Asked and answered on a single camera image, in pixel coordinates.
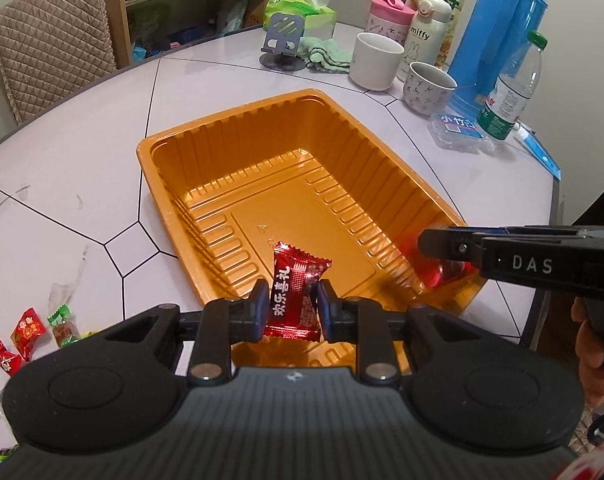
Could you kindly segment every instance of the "white thermos bottle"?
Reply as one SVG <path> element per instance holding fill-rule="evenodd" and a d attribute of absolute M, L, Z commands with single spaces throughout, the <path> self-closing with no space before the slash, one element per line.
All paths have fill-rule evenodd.
<path fill-rule="evenodd" d="M 453 9 L 444 0 L 419 0 L 418 12 L 413 16 L 411 31 L 404 44 L 404 57 L 397 77 L 406 81 L 413 61 L 433 64 L 447 32 Z"/>

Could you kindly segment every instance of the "pink lid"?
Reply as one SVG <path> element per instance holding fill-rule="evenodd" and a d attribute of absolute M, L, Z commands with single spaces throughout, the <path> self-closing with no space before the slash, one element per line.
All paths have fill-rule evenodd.
<path fill-rule="evenodd" d="M 371 0 L 371 14 L 387 22 L 410 25 L 416 12 L 401 0 Z"/>

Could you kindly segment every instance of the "screw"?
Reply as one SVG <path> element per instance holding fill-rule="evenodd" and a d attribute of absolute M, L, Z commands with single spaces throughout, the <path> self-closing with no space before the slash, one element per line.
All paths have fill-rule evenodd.
<path fill-rule="evenodd" d="M 210 381 L 222 375 L 222 368 L 214 363 L 200 363 L 191 368 L 191 375 L 203 381 Z"/>
<path fill-rule="evenodd" d="M 365 370 L 367 376 L 377 381 L 386 381 L 397 375 L 397 368 L 388 363 L 374 363 Z"/>

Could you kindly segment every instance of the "orange basket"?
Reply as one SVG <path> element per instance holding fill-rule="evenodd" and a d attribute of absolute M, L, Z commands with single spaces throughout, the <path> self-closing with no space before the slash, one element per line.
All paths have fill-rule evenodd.
<path fill-rule="evenodd" d="M 220 112 L 138 145 L 148 187 L 202 304 L 272 283 L 273 245 L 333 260 L 338 295 L 387 310 L 428 303 L 460 314 L 477 274 L 429 292 L 397 249 L 408 236 L 464 225 L 406 163 L 326 94 L 302 90 Z M 400 364 L 408 367 L 401 347 Z M 350 344 L 264 338 L 237 365 L 354 363 Z"/>

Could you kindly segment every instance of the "tray rim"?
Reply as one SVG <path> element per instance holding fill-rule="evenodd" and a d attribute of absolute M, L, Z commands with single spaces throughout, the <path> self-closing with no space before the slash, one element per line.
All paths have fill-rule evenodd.
<path fill-rule="evenodd" d="M 162 222 L 167 230 L 169 238 L 171 239 L 173 248 L 175 248 L 179 263 L 186 273 L 187 279 L 189 280 L 189 283 L 191 283 L 191 287 L 202 306 L 207 304 L 209 301 L 219 299 L 219 295 L 206 278 L 204 280 L 196 279 L 197 276 L 206 276 L 206 271 L 204 266 L 201 264 L 197 253 L 191 246 L 189 237 L 181 226 L 181 222 L 175 207 L 165 192 L 164 184 L 162 183 L 159 171 L 153 162 L 153 151 L 170 137 L 181 134 L 187 130 L 192 130 L 215 121 L 225 120 L 231 116 L 246 113 L 257 108 L 269 107 L 284 101 L 296 100 L 300 98 L 316 98 L 339 112 L 345 120 L 367 136 L 368 140 L 372 142 L 381 152 L 383 152 L 384 155 L 389 157 L 390 160 L 392 160 L 392 162 L 400 168 L 400 170 L 408 174 L 408 176 L 415 181 L 415 183 L 429 196 L 429 198 L 437 204 L 445 215 L 448 216 L 454 225 L 466 225 L 463 218 L 461 218 L 461 216 L 459 216 L 456 211 L 454 211 L 454 209 L 448 205 L 444 199 L 442 199 L 437 191 L 435 191 L 429 183 L 419 176 L 419 174 L 413 170 L 413 168 L 404 162 L 404 160 L 402 160 L 392 149 L 390 149 L 381 139 L 379 139 L 379 137 L 377 137 L 369 128 L 358 121 L 354 116 L 352 116 L 351 113 L 344 110 L 344 108 L 341 107 L 341 105 L 338 104 L 334 99 L 320 90 L 316 90 L 314 88 L 296 90 L 294 92 L 287 92 L 285 94 L 253 101 L 234 108 L 222 110 L 220 112 L 215 112 L 205 117 L 189 121 L 188 123 L 179 124 L 178 126 L 173 126 L 172 128 L 169 128 L 163 132 L 146 137 L 146 139 L 143 139 L 140 143 L 138 143 L 138 147 L 136 149 L 138 161 L 140 162 L 140 167 L 142 168 L 144 178 L 146 178 L 149 192 L 151 193 L 153 200 L 155 200 L 158 213 L 162 218 Z"/>

